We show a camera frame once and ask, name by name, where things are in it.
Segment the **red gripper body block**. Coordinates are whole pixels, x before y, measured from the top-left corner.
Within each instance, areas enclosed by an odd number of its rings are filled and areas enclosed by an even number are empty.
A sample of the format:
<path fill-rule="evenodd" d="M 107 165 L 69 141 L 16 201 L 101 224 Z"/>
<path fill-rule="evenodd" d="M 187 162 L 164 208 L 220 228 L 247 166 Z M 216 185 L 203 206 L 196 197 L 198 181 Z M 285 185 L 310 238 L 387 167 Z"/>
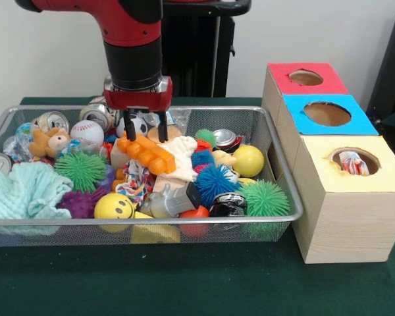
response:
<path fill-rule="evenodd" d="M 155 87 L 147 90 L 121 90 L 113 84 L 111 77 L 106 77 L 103 93 L 108 106 L 116 110 L 167 111 L 172 101 L 172 79 L 162 77 Z"/>

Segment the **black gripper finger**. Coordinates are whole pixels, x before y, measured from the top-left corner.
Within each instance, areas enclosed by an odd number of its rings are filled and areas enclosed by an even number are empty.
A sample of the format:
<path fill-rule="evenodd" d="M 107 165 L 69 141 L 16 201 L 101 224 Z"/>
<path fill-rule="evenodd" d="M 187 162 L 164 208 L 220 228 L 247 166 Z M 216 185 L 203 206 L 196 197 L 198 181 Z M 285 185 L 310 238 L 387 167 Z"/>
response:
<path fill-rule="evenodd" d="M 131 114 L 132 114 L 131 110 L 126 109 L 123 112 L 123 119 L 124 119 L 125 131 L 126 131 L 126 138 L 131 142 L 134 142 L 136 140 L 136 130 L 134 123 L 132 122 L 131 119 Z"/>
<path fill-rule="evenodd" d="M 158 135 L 159 141 L 164 143 L 168 140 L 168 126 L 167 126 L 167 115 L 165 111 L 158 112 L 159 116 L 159 125 L 158 125 Z"/>

